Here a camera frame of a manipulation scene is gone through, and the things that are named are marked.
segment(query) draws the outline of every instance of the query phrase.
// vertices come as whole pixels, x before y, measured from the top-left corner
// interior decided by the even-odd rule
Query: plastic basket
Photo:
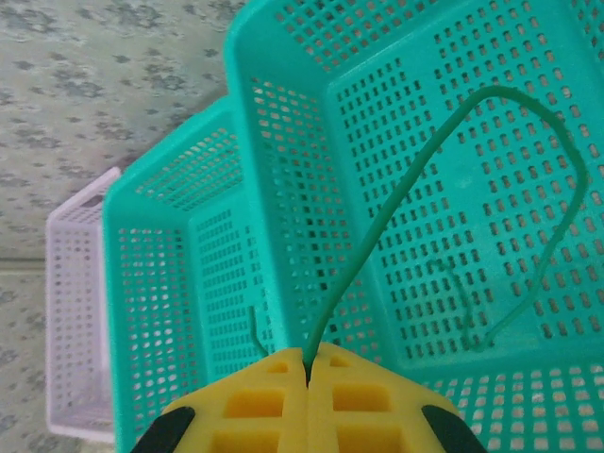
[[[344,296],[325,339],[439,389],[491,451],[603,448],[601,3],[259,0],[226,45],[260,264],[286,343],[301,345],[415,153],[480,86],[563,117],[592,178],[534,307],[482,353],[471,338],[527,293],[575,189],[553,131],[491,99],[444,144]]]
[[[46,222],[46,421],[51,432],[113,442],[101,208],[113,167]]]
[[[224,99],[133,163],[108,194],[116,446],[171,401],[274,351],[239,146]]]

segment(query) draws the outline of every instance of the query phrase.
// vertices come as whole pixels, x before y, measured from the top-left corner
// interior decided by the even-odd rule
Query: yellow object
[[[333,344],[306,385],[301,349],[287,349],[168,406],[195,417],[176,453],[441,453],[422,414],[445,398]]]

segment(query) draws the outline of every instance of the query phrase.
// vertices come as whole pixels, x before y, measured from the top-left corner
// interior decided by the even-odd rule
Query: teal plastic basket
[[[103,210],[116,448],[171,401],[273,352],[231,106],[197,114],[130,166]]]
[[[416,153],[470,92],[558,112],[591,184],[538,300],[517,306],[576,174],[549,125],[483,102],[429,162],[325,339],[446,394],[490,451],[604,448],[604,13],[589,0],[255,0],[226,45],[274,325],[303,345],[326,289]]]

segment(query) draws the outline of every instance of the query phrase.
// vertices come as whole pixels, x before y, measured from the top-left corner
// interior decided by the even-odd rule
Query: gray speckled surface
[[[0,260],[48,213],[224,92],[238,0],[0,0]],[[43,277],[0,277],[0,451],[105,452],[44,422]]]

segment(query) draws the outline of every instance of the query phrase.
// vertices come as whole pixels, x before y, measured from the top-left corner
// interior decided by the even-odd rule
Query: black plastic part
[[[131,453],[174,453],[195,417],[195,410],[182,407],[155,419]]]
[[[487,453],[460,417],[439,408],[424,406],[422,412],[446,453]]]

